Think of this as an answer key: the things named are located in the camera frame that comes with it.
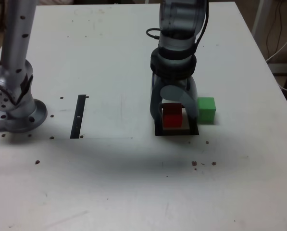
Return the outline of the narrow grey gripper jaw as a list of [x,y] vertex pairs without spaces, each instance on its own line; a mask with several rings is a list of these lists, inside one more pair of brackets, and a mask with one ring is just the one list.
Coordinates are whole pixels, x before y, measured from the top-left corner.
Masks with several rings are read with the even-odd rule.
[[161,108],[162,103],[161,89],[164,87],[162,79],[156,74],[152,74],[151,81],[151,98],[150,98],[150,114],[154,121],[160,121],[161,119]]

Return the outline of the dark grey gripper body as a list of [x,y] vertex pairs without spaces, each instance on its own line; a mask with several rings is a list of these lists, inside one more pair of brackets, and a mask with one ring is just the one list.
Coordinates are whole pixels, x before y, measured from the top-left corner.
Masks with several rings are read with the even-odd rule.
[[183,80],[171,80],[171,79],[161,78],[157,76],[156,74],[154,74],[154,84],[158,82],[163,83],[165,85],[177,85],[185,89],[191,88],[190,78],[183,79]]

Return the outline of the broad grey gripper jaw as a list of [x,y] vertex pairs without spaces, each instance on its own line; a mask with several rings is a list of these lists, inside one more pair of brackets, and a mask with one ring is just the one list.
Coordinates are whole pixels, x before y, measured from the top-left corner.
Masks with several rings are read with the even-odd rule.
[[161,97],[168,101],[181,103],[185,107],[188,116],[191,118],[198,117],[198,94],[193,77],[164,86],[161,89]]

